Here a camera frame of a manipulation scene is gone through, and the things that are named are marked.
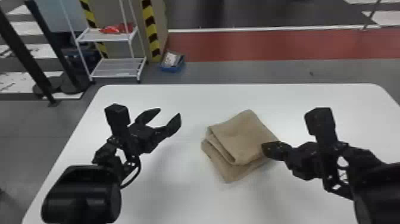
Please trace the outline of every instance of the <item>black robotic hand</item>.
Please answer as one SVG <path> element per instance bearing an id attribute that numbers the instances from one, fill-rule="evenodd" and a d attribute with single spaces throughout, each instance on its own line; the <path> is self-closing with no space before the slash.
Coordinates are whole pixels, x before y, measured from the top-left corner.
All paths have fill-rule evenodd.
<path id="1" fill-rule="evenodd" d="M 269 142 L 262 145 L 264 155 L 284 161 L 294 176 L 320 178 L 327 192 L 353 200 L 359 224 L 400 223 L 400 163 L 386 164 L 369 150 L 338 141 L 330 108 L 313 109 L 305 121 L 317 142 L 297 148 Z M 341 157 L 348 165 L 338 164 Z"/>
<path id="2" fill-rule="evenodd" d="M 139 175 L 139 156 L 151 153 L 165 138 L 181 127 L 180 114 L 162 127 L 147 126 L 161 110 L 152 109 L 140 114 L 130 124 L 128 109 L 113 104 L 105 109 L 112 136 L 107 139 L 92 160 L 93 165 L 70 166 L 52 187 L 42 205 L 46 223 L 113 223 L 121 212 L 121 192 Z M 122 163 L 116 156 L 121 149 L 126 157 Z M 133 171 L 136 173 L 123 183 Z"/>

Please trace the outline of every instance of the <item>shelf rack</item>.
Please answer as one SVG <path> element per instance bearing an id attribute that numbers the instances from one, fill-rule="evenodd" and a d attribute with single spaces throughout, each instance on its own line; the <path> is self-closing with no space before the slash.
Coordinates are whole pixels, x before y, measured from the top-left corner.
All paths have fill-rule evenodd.
<path id="1" fill-rule="evenodd" d="M 125 30 L 128 30 L 128 22 L 125 15 L 123 0 L 119 0 L 121 14 L 123 18 L 123 24 L 125 26 Z M 68 16 L 67 11 L 65 10 L 65 6 L 63 0 L 60 0 L 61 9 L 64 13 L 65 18 L 67 19 L 68 26 L 70 27 L 71 34 L 75 40 L 75 44 L 77 46 L 78 52 L 80 54 L 80 58 L 82 60 L 83 66 L 85 67 L 86 73 L 89 76 L 89 80 L 92 81 L 94 77 L 96 78 L 107 78 L 107 77 L 136 77 L 138 83 L 140 83 L 140 76 L 142 74 L 144 65 L 147 61 L 147 58 L 136 58 L 135 53 L 132 48 L 132 41 L 136 35 L 139 35 L 140 45 L 142 47 L 143 55 L 145 55 L 142 37 L 140 35 L 140 31 L 137 27 L 138 21 L 136 19 L 135 12 L 133 11 L 132 2 L 128 0 L 130 12 L 132 14 L 133 22 L 136 25 L 131 33 L 119 33 L 119 34 L 105 34 L 101 33 L 100 29 L 95 29 L 89 27 L 89 24 L 86 23 L 87 28 L 82 32 L 79 37 L 75 35 L 73 30 L 71 20 Z M 129 46 L 130 56 L 129 58 L 104 58 L 101 55 L 101 60 L 97 64 L 97 66 L 93 69 L 92 72 L 89 71 L 88 65 L 86 64 L 85 58 L 83 57 L 82 50 L 80 49 L 80 43 L 85 42 L 93 42 L 96 45 L 97 50 L 100 52 L 97 42 L 127 42 Z"/>

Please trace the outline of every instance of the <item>hazard stripe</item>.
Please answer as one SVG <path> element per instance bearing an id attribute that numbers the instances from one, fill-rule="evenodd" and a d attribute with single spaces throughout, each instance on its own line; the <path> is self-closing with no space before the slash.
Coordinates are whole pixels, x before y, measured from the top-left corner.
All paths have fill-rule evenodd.
<path id="1" fill-rule="evenodd" d="M 85 17 L 87 23 L 89 24 L 90 28 L 97 28 L 96 25 L 96 18 L 94 13 L 90 10 L 89 0 L 79 0 L 80 5 L 85 13 Z M 103 55 L 104 58 L 108 58 L 108 52 L 103 42 L 97 42 L 97 47 L 100 53 Z"/>
<path id="2" fill-rule="evenodd" d="M 159 62 L 161 60 L 160 40 L 157 35 L 157 25 L 155 24 L 154 10 L 151 0 L 142 0 L 142 7 L 152 60 L 154 62 Z"/>

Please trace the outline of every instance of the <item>towel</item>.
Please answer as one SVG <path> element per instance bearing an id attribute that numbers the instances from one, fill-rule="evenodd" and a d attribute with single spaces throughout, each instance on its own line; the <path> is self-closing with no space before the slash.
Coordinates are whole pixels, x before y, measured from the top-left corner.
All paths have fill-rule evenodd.
<path id="1" fill-rule="evenodd" d="M 277 140 L 252 110 L 246 110 L 208 127 L 201 148 L 223 179 L 233 182 L 268 162 L 261 144 Z"/>

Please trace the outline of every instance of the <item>red floor stripe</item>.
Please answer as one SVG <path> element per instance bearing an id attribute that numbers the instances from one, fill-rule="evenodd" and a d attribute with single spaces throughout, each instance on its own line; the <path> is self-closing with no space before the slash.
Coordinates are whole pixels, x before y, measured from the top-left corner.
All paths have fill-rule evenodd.
<path id="1" fill-rule="evenodd" d="M 170 33 L 187 61 L 400 58 L 400 29 Z"/>

